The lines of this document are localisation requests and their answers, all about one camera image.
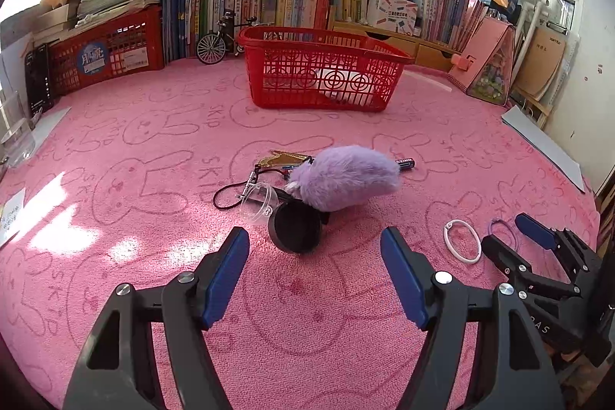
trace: bicycle wheel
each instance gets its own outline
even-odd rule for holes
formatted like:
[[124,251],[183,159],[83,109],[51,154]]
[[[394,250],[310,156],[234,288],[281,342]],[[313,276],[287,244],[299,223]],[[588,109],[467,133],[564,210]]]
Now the bicycle wheel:
[[204,35],[196,44],[196,56],[205,65],[220,63],[226,54],[226,45],[216,33]]

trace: purple plush toy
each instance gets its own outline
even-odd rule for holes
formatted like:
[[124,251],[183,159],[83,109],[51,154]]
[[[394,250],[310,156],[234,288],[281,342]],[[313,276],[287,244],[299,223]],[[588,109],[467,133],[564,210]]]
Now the purple plush toy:
[[400,185],[399,166],[376,150],[361,146],[328,148],[312,164],[293,169],[286,191],[324,211],[339,211],[388,195]]

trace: wall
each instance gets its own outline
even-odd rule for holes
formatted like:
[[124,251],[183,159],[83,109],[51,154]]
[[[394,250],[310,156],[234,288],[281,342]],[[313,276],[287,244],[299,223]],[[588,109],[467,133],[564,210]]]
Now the wall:
[[546,132],[598,190],[615,165],[614,0],[583,0],[578,27],[576,61]]

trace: white ring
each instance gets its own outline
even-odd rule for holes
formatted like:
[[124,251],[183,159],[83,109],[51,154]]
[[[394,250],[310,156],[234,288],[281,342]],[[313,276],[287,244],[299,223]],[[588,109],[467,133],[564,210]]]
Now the white ring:
[[[463,224],[463,226],[468,228],[472,236],[476,240],[476,245],[479,248],[479,253],[474,259],[466,259],[465,257],[461,256],[459,252],[453,249],[453,246],[451,245],[451,241],[448,240],[448,231],[453,227],[453,224],[455,223]],[[465,262],[466,264],[476,264],[479,261],[480,255],[483,251],[482,247],[480,246],[480,238],[474,231],[474,228],[472,228],[468,223],[460,219],[453,219],[452,221],[449,221],[444,225],[444,242],[447,244],[448,250],[451,251],[451,254],[453,254],[459,261]]]

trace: red plastic crate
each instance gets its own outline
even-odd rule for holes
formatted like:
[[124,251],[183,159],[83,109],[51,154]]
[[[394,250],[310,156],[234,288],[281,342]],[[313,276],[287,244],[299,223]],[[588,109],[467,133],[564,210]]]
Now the red plastic crate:
[[109,20],[50,46],[49,64],[59,96],[121,75],[164,68],[160,7]]
[[414,58],[371,37],[309,28],[247,27],[252,101],[263,108],[384,110]]

